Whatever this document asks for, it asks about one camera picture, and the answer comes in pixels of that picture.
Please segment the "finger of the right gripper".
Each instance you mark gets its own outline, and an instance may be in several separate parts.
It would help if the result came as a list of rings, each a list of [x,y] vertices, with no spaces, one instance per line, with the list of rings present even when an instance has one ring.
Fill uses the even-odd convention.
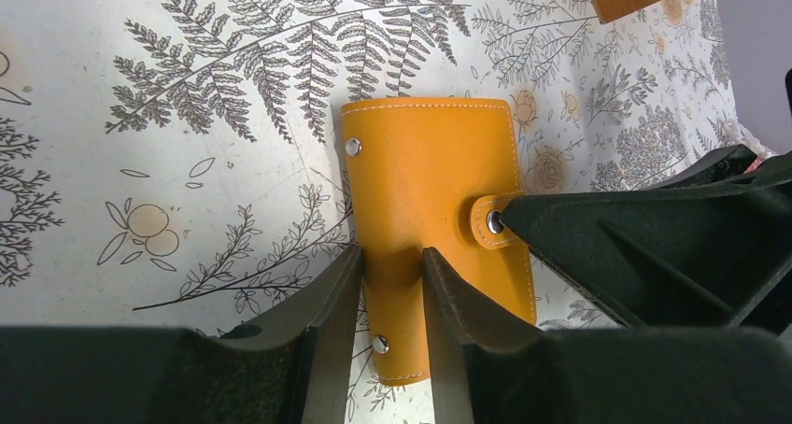
[[[627,326],[791,328],[791,158],[717,148],[636,191],[519,196],[532,255]]]

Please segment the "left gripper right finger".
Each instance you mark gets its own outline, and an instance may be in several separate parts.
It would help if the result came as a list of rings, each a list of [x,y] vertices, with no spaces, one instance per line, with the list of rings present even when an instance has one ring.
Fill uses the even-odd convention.
[[[537,423],[542,331],[465,281],[435,247],[422,253],[434,418],[438,423]]]

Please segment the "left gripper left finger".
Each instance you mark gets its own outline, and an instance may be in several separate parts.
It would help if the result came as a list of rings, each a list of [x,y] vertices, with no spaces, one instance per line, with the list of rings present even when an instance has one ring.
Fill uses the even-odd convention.
[[[233,348],[224,423],[340,423],[362,280],[362,251],[344,250],[306,287],[222,335]]]

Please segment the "yellow leather card holder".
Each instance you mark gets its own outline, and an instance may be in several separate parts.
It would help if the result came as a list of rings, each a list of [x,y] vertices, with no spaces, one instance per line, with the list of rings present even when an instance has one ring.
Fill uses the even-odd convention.
[[[528,247],[491,221],[524,192],[507,102],[364,100],[343,105],[340,121],[380,383],[405,386],[431,374],[421,279],[427,247],[534,323]]]

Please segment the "floral patterned table mat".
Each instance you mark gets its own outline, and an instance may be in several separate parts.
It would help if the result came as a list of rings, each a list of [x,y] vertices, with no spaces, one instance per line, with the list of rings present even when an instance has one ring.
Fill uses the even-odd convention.
[[[530,192],[743,140],[716,0],[1,0],[1,319],[219,334],[349,242],[332,114],[488,96]]]

